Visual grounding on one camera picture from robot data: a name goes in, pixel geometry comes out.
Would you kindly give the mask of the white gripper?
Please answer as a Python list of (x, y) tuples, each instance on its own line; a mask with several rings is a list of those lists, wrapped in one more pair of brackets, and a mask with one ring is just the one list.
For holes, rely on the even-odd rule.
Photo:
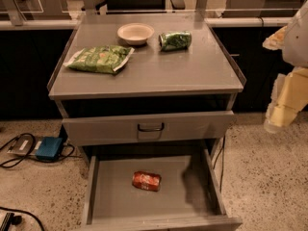
[(264, 128), (278, 133), (287, 128), (308, 105), (308, 7), (302, 7), (288, 23), (266, 38), (262, 46), (282, 50), (283, 59), (295, 67), (279, 73), (273, 84)]

